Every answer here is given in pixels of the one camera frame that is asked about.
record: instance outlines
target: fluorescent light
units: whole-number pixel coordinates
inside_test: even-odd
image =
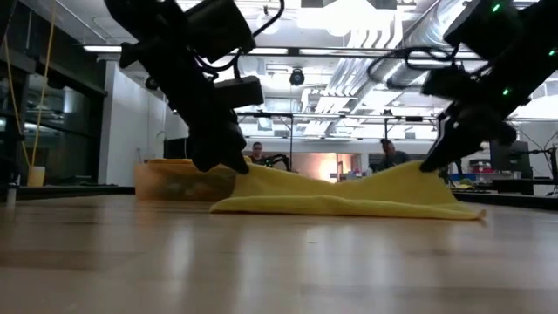
[[[252,136],[252,135],[245,135],[244,137],[247,138],[247,139],[261,139],[261,140],[265,140],[265,139],[268,139],[268,140],[270,140],[270,139],[284,139],[284,138],[281,137],[281,136],[259,136],[259,135],[254,135],[254,136]]]
[[[366,49],[354,49],[354,48],[339,48],[339,49],[303,48],[299,52],[301,56],[313,56],[313,57],[380,58],[385,54],[389,53],[390,51],[391,51],[390,49],[366,50]],[[460,51],[457,53],[457,56],[455,58],[458,60],[460,59],[481,60],[479,56],[477,56],[474,52],[470,52],[470,51]],[[423,52],[414,52],[409,59],[430,60],[432,59],[432,57]]]
[[[85,45],[84,50],[93,53],[121,53],[122,47],[119,45]],[[249,55],[286,55],[287,48],[254,48]]]
[[[287,48],[254,48],[249,55],[286,55],[289,53]]]
[[[95,53],[121,53],[122,47],[119,45],[85,45],[84,50]]]
[[[295,113],[294,118],[341,118],[341,114],[312,114],[312,113]]]

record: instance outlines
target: table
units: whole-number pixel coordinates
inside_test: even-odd
[[[26,313],[555,313],[558,215],[485,222],[209,215],[133,196],[0,215],[0,304]]]

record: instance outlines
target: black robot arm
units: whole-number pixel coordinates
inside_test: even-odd
[[[275,154],[273,156],[269,156],[263,161],[263,164],[266,167],[273,167],[278,162],[282,162],[285,165],[285,169],[290,172],[290,159],[285,154]]]
[[[421,170],[435,171],[480,150],[507,145],[517,134],[507,117],[558,69],[558,1],[516,10],[511,0],[473,0],[444,36],[466,45],[487,65],[475,73],[451,66],[430,72],[422,93],[452,99],[438,117],[439,135]]]
[[[252,34],[234,0],[204,0],[182,11],[174,0],[105,0],[111,16],[137,44],[122,44],[119,65],[139,61],[149,86],[165,93],[168,104],[189,127],[193,162],[201,171],[223,164],[248,172],[242,149],[246,141],[234,108],[263,103],[256,77],[240,78],[238,58],[255,48],[254,36],[275,22],[284,10]],[[213,63],[236,50],[220,67]],[[218,72],[235,68],[235,79],[214,84]]]

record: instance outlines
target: person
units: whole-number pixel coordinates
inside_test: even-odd
[[[256,142],[252,145],[252,153],[250,154],[252,163],[255,163],[256,165],[265,165],[265,158],[263,157],[262,151],[262,143]]]
[[[382,139],[380,142],[382,143],[382,149],[384,150],[385,156],[378,165],[378,171],[386,170],[402,163],[406,163],[407,161],[411,161],[411,156],[405,152],[396,150],[390,140]]]

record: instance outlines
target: computer screen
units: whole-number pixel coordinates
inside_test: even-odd
[[[192,149],[189,149],[189,144],[189,141],[185,138],[165,140],[164,157],[166,159],[185,159],[190,157],[188,153],[191,153]]]
[[[500,171],[517,171],[522,177],[532,175],[529,160],[529,145],[517,140],[510,146],[500,145],[496,141],[490,143],[490,163],[492,169]]]

